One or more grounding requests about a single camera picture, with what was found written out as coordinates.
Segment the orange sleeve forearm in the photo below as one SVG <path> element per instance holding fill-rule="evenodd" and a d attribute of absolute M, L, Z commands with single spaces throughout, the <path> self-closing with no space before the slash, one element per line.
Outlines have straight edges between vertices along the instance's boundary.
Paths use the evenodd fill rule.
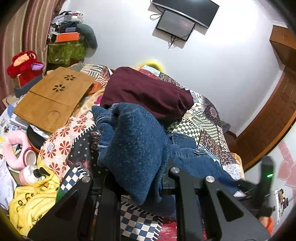
<path fill-rule="evenodd" d="M 270 233 L 272 233 L 273 227 L 274 227 L 274 222 L 272 217 L 261 216 L 258 218 L 258 220 Z"/>

